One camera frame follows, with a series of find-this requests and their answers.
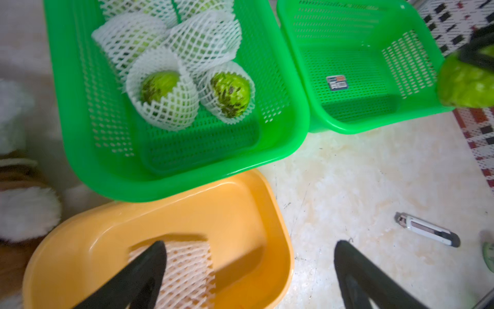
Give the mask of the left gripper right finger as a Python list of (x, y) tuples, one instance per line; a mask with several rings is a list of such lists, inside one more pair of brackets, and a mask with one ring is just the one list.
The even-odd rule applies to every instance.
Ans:
[(334, 268), (346, 308), (425, 308), (345, 240), (334, 249)]

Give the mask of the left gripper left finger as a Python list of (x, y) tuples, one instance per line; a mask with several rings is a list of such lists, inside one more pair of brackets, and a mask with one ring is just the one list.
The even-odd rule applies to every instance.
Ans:
[(154, 308), (166, 266), (165, 244), (154, 242), (76, 308)]

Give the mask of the white foam net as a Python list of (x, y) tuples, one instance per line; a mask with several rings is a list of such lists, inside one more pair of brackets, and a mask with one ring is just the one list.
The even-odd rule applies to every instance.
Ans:
[(123, 84), (135, 60), (166, 38), (167, 26), (151, 15), (133, 12), (116, 15), (91, 35), (106, 54)]
[(132, 65), (126, 93), (139, 115), (167, 131), (190, 127), (199, 111), (199, 95), (189, 72), (166, 47), (146, 50)]
[(167, 266), (155, 308), (213, 308), (216, 274), (204, 241), (165, 243)]
[(196, 81), (200, 103), (225, 124), (243, 121), (255, 108), (255, 84), (234, 61), (199, 74)]
[(207, 10), (168, 30), (163, 43), (196, 79), (234, 60), (241, 41), (241, 24), (233, 13)]

